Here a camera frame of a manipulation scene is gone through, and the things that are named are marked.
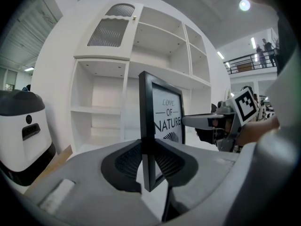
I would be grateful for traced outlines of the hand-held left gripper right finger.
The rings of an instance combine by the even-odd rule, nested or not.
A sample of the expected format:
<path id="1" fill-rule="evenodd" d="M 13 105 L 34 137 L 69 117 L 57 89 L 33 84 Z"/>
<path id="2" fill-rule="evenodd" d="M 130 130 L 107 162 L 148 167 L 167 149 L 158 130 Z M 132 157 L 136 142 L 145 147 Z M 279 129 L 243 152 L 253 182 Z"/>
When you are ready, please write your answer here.
<path id="1" fill-rule="evenodd" d="M 154 158 L 168 183 L 162 225 L 225 226 L 239 154 L 156 139 Z"/>

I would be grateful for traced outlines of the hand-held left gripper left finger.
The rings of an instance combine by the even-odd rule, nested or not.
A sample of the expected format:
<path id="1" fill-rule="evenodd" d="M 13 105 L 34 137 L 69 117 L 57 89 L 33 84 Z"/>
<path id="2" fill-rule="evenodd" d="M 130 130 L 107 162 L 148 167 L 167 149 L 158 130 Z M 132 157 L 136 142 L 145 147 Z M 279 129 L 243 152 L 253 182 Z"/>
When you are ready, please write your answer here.
<path id="1" fill-rule="evenodd" d="M 136 175 L 141 141 L 78 154 L 42 179 L 23 205 L 44 226 L 156 226 Z"/>

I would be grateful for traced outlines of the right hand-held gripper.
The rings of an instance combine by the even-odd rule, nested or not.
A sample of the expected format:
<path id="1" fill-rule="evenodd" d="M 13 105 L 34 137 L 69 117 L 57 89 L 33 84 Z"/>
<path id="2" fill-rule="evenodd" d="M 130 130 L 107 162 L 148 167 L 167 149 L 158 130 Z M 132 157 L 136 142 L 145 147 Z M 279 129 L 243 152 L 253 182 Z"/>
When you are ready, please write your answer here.
<path id="1" fill-rule="evenodd" d="M 200 141 L 223 152 L 234 152 L 243 127 L 258 114 L 250 89 L 243 89 L 226 101 L 220 101 L 216 113 L 185 115 L 182 124 L 195 128 Z"/>

